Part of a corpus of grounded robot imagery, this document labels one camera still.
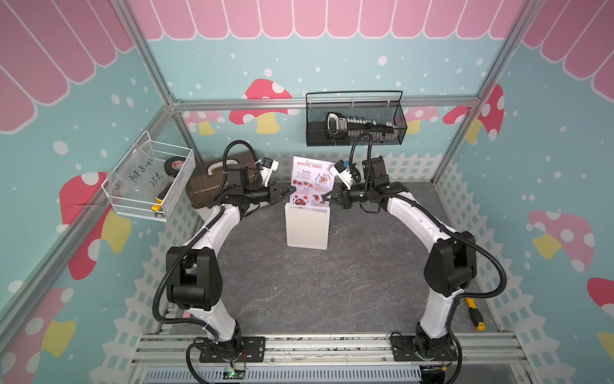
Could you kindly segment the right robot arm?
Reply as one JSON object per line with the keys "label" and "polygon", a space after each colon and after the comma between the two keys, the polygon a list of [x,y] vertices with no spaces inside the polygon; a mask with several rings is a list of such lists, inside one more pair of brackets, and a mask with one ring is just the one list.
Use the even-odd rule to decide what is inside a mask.
{"label": "right robot arm", "polygon": [[[385,211],[401,221],[422,242],[429,252],[424,278],[429,295],[421,320],[411,339],[398,332],[391,334],[394,350],[409,348],[417,358],[433,361],[438,357],[460,362],[461,345],[452,331],[456,309],[463,299],[492,299],[502,294],[508,276],[501,262],[474,236],[446,225],[415,200],[409,189],[400,182],[390,182],[383,158],[369,155],[361,166],[354,159],[339,161],[332,173],[342,184],[324,194],[328,203],[348,210],[371,203],[370,214]],[[468,287],[477,276],[478,254],[484,256],[498,273],[499,283],[487,292],[470,292]]]}

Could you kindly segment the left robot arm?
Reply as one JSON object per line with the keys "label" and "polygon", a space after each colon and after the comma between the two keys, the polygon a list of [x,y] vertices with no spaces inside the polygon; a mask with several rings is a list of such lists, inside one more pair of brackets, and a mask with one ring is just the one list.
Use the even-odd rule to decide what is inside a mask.
{"label": "left robot arm", "polygon": [[153,319],[160,324],[193,324],[207,339],[196,339],[188,351],[210,350],[229,364],[245,359],[241,328],[222,302],[222,272],[217,254],[231,230],[260,204],[274,205],[295,187],[272,181],[278,161],[259,158],[244,140],[231,142],[222,155],[222,181],[209,203],[213,215],[184,246],[166,253],[166,273],[153,296]]}

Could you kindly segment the restaurant special menu sheet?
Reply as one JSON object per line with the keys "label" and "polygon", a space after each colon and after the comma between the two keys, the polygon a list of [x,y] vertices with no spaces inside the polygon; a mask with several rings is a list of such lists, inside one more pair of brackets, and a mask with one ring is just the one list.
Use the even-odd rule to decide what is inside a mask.
{"label": "restaurant special menu sheet", "polygon": [[289,198],[290,205],[318,210],[328,207],[323,195],[334,188],[332,166],[331,162],[294,156],[291,184],[295,191]]}

